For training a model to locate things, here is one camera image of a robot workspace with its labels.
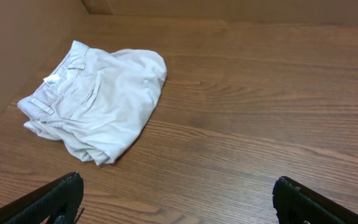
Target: white shorts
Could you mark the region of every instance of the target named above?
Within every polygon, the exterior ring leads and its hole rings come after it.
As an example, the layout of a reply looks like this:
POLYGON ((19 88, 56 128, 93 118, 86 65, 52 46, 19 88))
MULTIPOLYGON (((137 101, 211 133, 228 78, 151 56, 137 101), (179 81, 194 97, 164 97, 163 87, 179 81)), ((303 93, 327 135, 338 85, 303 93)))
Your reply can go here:
POLYGON ((74 41, 60 65, 18 103, 24 126, 63 140, 68 152, 113 163, 138 137, 157 105, 167 68, 149 50, 107 53, 74 41))

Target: brown wood tabletop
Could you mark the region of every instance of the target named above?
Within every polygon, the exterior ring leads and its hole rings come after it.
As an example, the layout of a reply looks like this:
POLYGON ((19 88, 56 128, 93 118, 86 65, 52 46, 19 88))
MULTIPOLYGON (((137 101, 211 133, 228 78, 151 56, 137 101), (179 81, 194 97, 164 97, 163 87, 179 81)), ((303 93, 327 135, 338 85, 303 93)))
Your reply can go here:
POLYGON ((0 115, 0 207, 73 170, 79 223, 278 223, 281 175, 358 213, 358 27, 88 16, 0 115), (16 106, 72 40, 167 64, 155 112, 113 165, 37 137, 16 106))

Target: folded white pants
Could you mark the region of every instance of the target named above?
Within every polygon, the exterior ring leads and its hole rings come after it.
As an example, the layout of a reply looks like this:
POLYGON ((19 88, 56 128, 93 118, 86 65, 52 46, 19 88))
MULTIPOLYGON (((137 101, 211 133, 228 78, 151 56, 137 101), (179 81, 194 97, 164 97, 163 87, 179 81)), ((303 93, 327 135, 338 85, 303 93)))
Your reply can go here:
POLYGON ((138 137, 157 105, 167 69, 149 50, 107 53, 74 41, 60 65, 18 103, 24 126, 63 140, 68 152, 113 163, 138 137))

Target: white tag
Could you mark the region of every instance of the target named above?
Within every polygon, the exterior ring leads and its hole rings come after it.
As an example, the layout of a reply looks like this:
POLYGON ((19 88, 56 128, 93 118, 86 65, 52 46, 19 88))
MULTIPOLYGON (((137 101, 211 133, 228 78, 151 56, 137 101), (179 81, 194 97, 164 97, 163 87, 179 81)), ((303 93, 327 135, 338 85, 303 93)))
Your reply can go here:
POLYGON ((59 81, 60 75, 59 74, 53 74, 48 76, 47 78, 44 78, 44 82, 46 82, 48 85, 53 85, 57 81, 59 81))

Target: brown wall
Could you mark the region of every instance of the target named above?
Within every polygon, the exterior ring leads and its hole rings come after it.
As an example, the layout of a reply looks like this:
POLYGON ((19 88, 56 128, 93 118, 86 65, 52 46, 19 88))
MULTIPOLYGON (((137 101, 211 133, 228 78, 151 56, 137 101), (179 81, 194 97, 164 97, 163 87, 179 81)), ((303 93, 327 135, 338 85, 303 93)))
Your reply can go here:
POLYGON ((358 0, 82 0, 91 14, 358 25, 358 0))
POLYGON ((79 0, 0 0, 0 112, 85 14, 79 0))

